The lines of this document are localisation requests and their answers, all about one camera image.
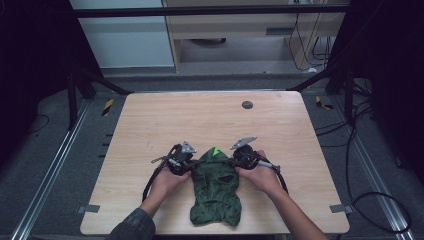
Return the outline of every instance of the gray carpet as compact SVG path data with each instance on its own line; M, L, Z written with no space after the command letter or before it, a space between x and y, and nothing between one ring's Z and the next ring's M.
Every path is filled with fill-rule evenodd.
M120 85L135 91L189 91L189 90L240 90L240 89L283 89L301 81L301 79L286 80L283 75L212 77L205 81L200 79L182 78L149 78L134 82L135 79L120 81ZM66 159L56 183L36 221L32 235L34 236L74 236L83 237L79 230L82 214L76 212L78 206L88 203L103 158L110 141L108 134L113 133L125 97L106 91L100 86L95 100L91 101L89 112L82 125L79 135ZM14 165L1 180L0 235L9 235L16 227L29 205L59 148L67 129L67 100L66 92L60 92L45 99L39 108L40 114L49 117L49 123L40 131L31 133L22 143L21 149L13 158ZM314 95L303 95L306 107L314 127L323 127L340 122L336 110L327 110L315 104ZM101 116L105 102L114 99L108 116ZM40 116L33 128L43 126L46 118ZM411 170L397 168L393 154L387 147L376 123L369 115L358 120L358 136L364 141L374 164L392 192L401 200L413 217L412 231L416 239L424 239L423 186L418 182ZM319 137L321 145L339 145L347 141L348 133L340 129L334 133ZM345 150L346 147L323 147L330 172L335 182L342 203L348 205L345 183ZM354 196L371 191L364 171L352 152L350 157L349 174ZM375 221L389 226L384 212L376 198L365 199L359 207ZM342 239L397 239L395 235L385 233L366 222L357 213L349 217L350 231Z

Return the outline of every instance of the floor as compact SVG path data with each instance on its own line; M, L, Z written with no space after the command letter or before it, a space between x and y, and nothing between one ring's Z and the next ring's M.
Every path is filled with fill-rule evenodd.
M321 52L325 44L317 45ZM314 67L321 71L323 66ZM110 77L109 80L126 89L137 92L148 91L199 91L199 90L283 90L292 87L313 75L308 70L299 70L291 61L291 55L282 38L227 39L223 44L216 40L187 41L184 44L181 69L169 73L145 73L129 78ZM302 93L317 134L329 130L331 124L343 122L343 95L327 96L323 91L326 81L320 81ZM91 191L101 168L107 143L119 118L125 101L109 89L95 85L98 94L94 100L79 101L82 108L88 104L85 120L80 126L72 148L67 152L60 172L54 177L49 194L37 213L37 220L30 225L33 239L87 239L79 231L83 215L77 213L79 206L88 203ZM333 110L317 106L316 96ZM0 239L9 239L27 208L45 173L48 172L56 152L67 134L66 92L46 98L39 104L39 117L34 122L21 148L13 155L13 165L0 182ZM114 104L105 117L101 115L105 102L114 99ZM355 97L359 105L364 99ZM357 120L357 134L349 152L350 188L354 197L381 187L374 183L370 173L375 168L383 187L396 197L411 213L413 225L408 235L395 235L377 229L365 221L357 212L350 214L351 229L341 239L424 239L424 187L408 168L398 168L393 152L384 135L367 113ZM346 187L346 146L349 129L342 127L331 134L319 136L319 142L328 163L336 188L345 205L350 204ZM370 218L390 227L384 211L384 199L370 197L361 200L358 207Z

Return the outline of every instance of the aluminum rail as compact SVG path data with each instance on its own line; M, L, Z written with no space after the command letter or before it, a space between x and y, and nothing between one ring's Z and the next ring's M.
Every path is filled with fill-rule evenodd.
M51 188L53 187L53 184L59 175L60 169L62 168L66 157L68 156L69 150L71 149L71 146L81 128L85 116L87 115L89 106L90 102L85 100L81 106L78 121L76 122L74 128L69 130L66 134L62 145L59 147L59 150L57 151L56 156L50 165L50 168L48 169L40 187L37 190L37 193L32 199L31 204L27 208L27 211L20 220L18 226L12 233L12 240L25 240L28 238L31 229L34 226L34 223L37 220L37 217L40 214L47 197L49 196Z
M331 99L333 103L335 103L334 104L335 108L337 109L340 117L342 118L342 120L345 121L346 118L342 110L343 103L337 96L336 97L331 96ZM346 127L346 131L349 134L351 133L351 130L349 129L349 127ZM389 188L387 187L387 184L385 183L385 181L379 174L377 168L374 166L371 157L368 155L368 152L364 144L362 143L361 138L359 137L359 134L357 134L355 138L353 138L352 144L353 144L353 150L355 150L358 160L368 178L368 181L372 189L376 192L382 192L391 196L391 193ZM385 197L378 197L378 201L393 230L399 231L404 229L408 225L402 211L400 210L396 202L390 199L387 199ZM411 229L409 229L405 233L396 234L396 237L398 240L415 239Z
M245 6L202 6L202 7L155 7L121 9L75 9L57 11L45 8L46 13L77 18L103 17L146 17L185 15L226 14L277 14L277 13L330 13L354 11L350 4L307 4L307 5L245 5Z

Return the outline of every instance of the metal bracket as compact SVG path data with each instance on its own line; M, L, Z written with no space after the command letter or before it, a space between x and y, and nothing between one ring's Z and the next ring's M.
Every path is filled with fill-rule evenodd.
M352 206L343 206L342 204L330 205L330 210L332 213L345 212L349 214L354 212Z
M256 140L256 136L253 137L248 137L248 138L240 138L233 146L230 147L231 150L237 149L237 148L241 148L244 145L253 142Z
M99 205L90 205L87 206L79 206L77 209L77 213L85 213L85 212L93 212L98 213L100 209Z
M181 149L182 153L197 153L197 150L194 149L187 141L183 142L183 147Z

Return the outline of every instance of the sleeve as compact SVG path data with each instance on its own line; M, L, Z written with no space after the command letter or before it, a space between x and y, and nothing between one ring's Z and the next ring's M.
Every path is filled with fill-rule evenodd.
M143 209L136 208L112 230L106 239L151 240L155 232L155 223L150 216Z

